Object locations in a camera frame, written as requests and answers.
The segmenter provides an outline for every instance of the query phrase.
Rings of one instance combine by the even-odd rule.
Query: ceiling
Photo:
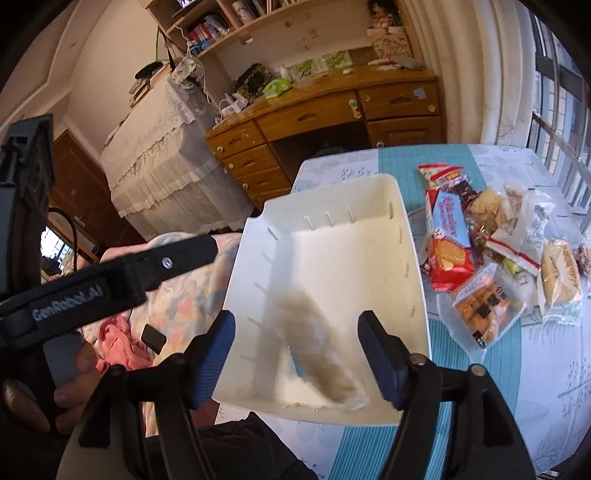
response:
[[[0,138],[22,118],[66,113],[74,67],[110,2],[74,0],[37,36],[0,92]]]

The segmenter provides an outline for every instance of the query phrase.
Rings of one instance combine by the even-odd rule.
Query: ziplock bag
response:
[[[525,309],[515,283],[496,263],[482,267],[451,293],[437,296],[439,318],[473,363],[482,363],[488,349],[517,321]]]
[[[293,290],[275,295],[272,303],[272,319],[299,376],[345,411],[364,408],[369,399],[346,366],[338,335],[314,300],[303,290]]]
[[[505,190],[509,221],[499,226],[486,246],[536,277],[540,273],[544,230],[554,202],[539,190],[524,190],[516,184],[506,184]]]

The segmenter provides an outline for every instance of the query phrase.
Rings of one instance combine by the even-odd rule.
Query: wooden door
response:
[[[51,203],[74,219],[78,229],[105,247],[143,243],[144,239],[111,202],[104,172],[66,131],[53,145],[56,184]]]
[[[439,116],[390,118],[368,122],[368,132],[373,147],[442,142]]]

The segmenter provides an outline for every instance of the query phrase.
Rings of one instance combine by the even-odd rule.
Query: bread in plastic bag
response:
[[[437,296],[439,318],[473,363],[519,319],[525,309],[513,279],[496,263],[479,269],[451,293]]]
[[[580,325],[583,294],[579,269],[569,242],[546,239],[541,262],[537,285],[543,321]]]
[[[272,298],[272,320],[288,345],[303,380],[345,411],[364,408],[369,399],[360,382],[346,366],[337,332],[330,328],[320,307],[303,290]]]
[[[551,197],[537,189],[506,184],[509,220],[500,225],[486,246],[509,258],[533,276],[540,273],[544,230],[554,209]]]

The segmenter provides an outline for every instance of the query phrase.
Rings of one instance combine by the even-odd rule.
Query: wooden desk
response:
[[[289,193],[302,161],[324,137],[348,148],[440,143],[436,75],[356,66],[278,98],[258,99],[205,135],[253,203]]]

